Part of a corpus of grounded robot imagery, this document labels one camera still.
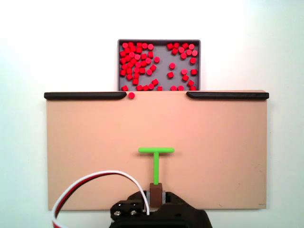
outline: green lever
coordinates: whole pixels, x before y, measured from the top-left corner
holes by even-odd
[[[153,153],[154,154],[154,185],[158,185],[159,177],[159,158],[160,153],[173,153],[174,148],[170,147],[141,147],[138,149],[139,153]]]

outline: red cylindrical piece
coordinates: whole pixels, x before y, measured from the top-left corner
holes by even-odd
[[[153,56],[154,56],[154,55],[153,55],[153,52],[152,52],[152,51],[149,51],[149,52],[148,52],[148,57],[149,57],[149,58],[153,58]]]
[[[139,74],[138,74],[138,73],[134,73],[133,78],[134,78],[134,79],[138,79],[138,78],[139,78]]]
[[[143,49],[147,49],[148,48],[148,44],[147,43],[142,43],[142,48]]]
[[[149,89],[149,87],[147,85],[144,85],[142,88],[144,91],[147,91]]]
[[[189,49],[193,50],[194,49],[194,44],[189,44]]]
[[[195,56],[197,56],[197,55],[198,55],[198,51],[193,50],[193,51],[192,51],[192,56],[195,57]]]
[[[138,60],[140,60],[141,59],[141,56],[140,55],[138,55],[138,54],[136,54],[135,56],[134,56],[134,58],[138,61]]]
[[[147,69],[147,75],[151,75],[152,74],[152,71],[150,69]]]
[[[130,52],[129,56],[130,56],[131,58],[134,58],[135,53],[134,53],[134,52]]]
[[[135,94],[134,94],[133,92],[130,92],[130,93],[129,93],[129,98],[130,98],[130,99],[133,99],[134,97],[135,97]]]
[[[146,61],[142,61],[142,62],[141,62],[141,66],[142,66],[142,67],[145,67],[146,65],[147,65]]]
[[[120,71],[120,75],[121,75],[121,76],[125,76],[125,74],[126,74],[125,70],[121,70],[121,71]]]
[[[176,48],[176,49],[178,49],[180,47],[180,44],[179,43],[174,43],[173,47]]]
[[[142,65],[141,65],[140,62],[137,62],[137,63],[135,63],[135,66],[136,66],[137,68],[140,68]]]
[[[128,91],[128,89],[129,89],[129,88],[128,88],[126,85],[122,87],[122,90],[123,90],[123,91]]]
[[[181,59],[187,58],[187,54],[186,54],[186,53],[182,53],[182,54],[180,55],[180,58],[181,58]]]
[[[139,68],[139,73],[142,75],[144,73],[146,73],[146,69],[145,68]]]
[[[130,81],[133,77],[132,77],[132,75],[127,75],[126,78]]]
[[[123,48],[127,48],[128,47],[128,43],[123,43]]]
[[[176,55],[177,52],[178,52],[178,49],[177,49],[177,48],[173,48],[171,53],[172,53],[173,55]]]
[[[141,90],[143,90],[142,85],[138,85],[138,86],[136,87],[136,90],[137,90],[137,91],[141,91]]]
[[[190,63],[191,63],[191,64],[195,64],[195,63],[196,63],[196,59],[195,59],[195,58],[191,58],[191,59],[190,59]]]
[[[187,75],[184,75],[184,76],[182,77],[182,80],[183,80],[184,82],[187,82],[188,79],[189,79],[189,76],[187,76]]]
[[[161,59],[160,59],[158,56],[156,56],[156,57],[154,58],[154,63],[159,63],[160,60],[161,60]]]
[[[154,85],[153,85],[152,83],[149,84],[148,87],[149,87],[150,90],[153,90],[153,89],[154,89]]]
[[[194,85],[194,82],[192,80],[190,80],[187,84],[189,87],[193,86]]]
[[[192,69],[191,70],[191,75],[196,75],[198,73],[197,69]]]
[[[149,65],[151,63],[151,59],[150,58],[146,58],[146,63]]]
[[[150,70],[151,70],[151,71],[156,70],[156,65],[152,64],[152,66],[150,67]]]
[[[138,79],[133,79],[133,85],[138,85]]]
[[[173,72],[169,72],[169,73],[167,73],[167,76],[168,76],[168,78],[173,78],[174,74],[173,74]]]
[[[142,60],[145,60],[147,58],[147,54],[142,54]]]
[[[153,44],[149,44],[149,45],[148,45],[148,49],[149,49],[150,51],[152,51],[153,48],[154,48],[154,45],[153,45]]]
[[[170,63],[169,67],[173,70],[175,68],[175,63]]]
[[[188,45],[188,43],[183,43],[182,47],[186,50],[189,47],[189,45]]]
[[[152,84],[153,84],[153,85],[157,85],[157,84],[158,84],[158,80],[157,80],[157,79],[154,79],[154,80],[152,81]]]
[[[188,50],[186,51],[186,54],[187,54],[187,56],[190,56],[190,55],[192,54],[192,51],[191,51],[190,49],[188,49]]]
[[[184,53],[184,51],[185,51],[185,49],[183,48],[183,47],[180,47],[179,48],[179,53],[181,54],[181,53]]]
[[[187,74],[187,69],[182,69],[180,72],[181,72],[182,75],[186,75]]]
[[[173,44],[171,44],[171,43],[167,44],[167,48],[168,48],[169,51],[171,51],[173,49]]]

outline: white wall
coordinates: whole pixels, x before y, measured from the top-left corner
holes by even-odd
[[[267,209],[208,210],[213,227],[304,228],[304,2],[284,2],[1,1],[0,227],[51,227],[44,92],[114,91],[120,38],[194,38],[202,89],[270,93]],[[59,220],[110,224],[107,211]]]

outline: white cable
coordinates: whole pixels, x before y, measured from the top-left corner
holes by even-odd
[[[140,184],[132,177],[130,176],[129,174],[125,173],[125,172],[122,172],[122,171],[117,171],[117,170],[107,170],[107,171],[100,171],[100,172],[95,172],[95,173],[92,173],[92,174],[89,174],[83,178],[80,178],[79,180],[75,181],[73,184],[70,185],[70,187],[68,187],[63,193],[62,195],[59,197],[59,199],[56,201],[56,203],[54,204],[53,206],[53,209],[52,209],[52,221],[53,221],[53,224],[54,224],[54,227],[59,227],[59,228],[68,228],[64,225],[61,225],[57,222],[57,218],[56,218],[56,210],[57,210],[57,207],[59,206],[59,203],[62,201],[62,199],[69,193],[69,191],[71,189],[73,189],[77,184],[79,184],[80,182],[82,181],[85,181],[86,179],[89,179],[93,176],[96,176],[96,175],[102,175],[102,174],[105,174],[105,175],[112,175],[112,174],[119,174],[119,175],[122,175],[122,176],[125,176],[127,177],[128,179],[132,180],[136,185],[137,187],[139,188],[139,191],[141,192],[142,194],[142,198],[143,198],[143,201],[146,205],[146,213],[147,215],[150,214],[150,208],[149,208],[149,205],[148,205],[148,200],[143,192],[143,189],[142,187],[140,186]]]

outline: wooden board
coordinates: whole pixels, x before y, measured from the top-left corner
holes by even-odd
[[[185,91],[47,100],[48,207],[96,171],[124,171],[147,190],[153,159],[138,148],[173,147],[160,157],[164,190],[199,209],[266,208],[266,111],[266,100],[195,100]],[[136,191],[129,180],[106,176],[78,189],[63,209],[109,209]]]

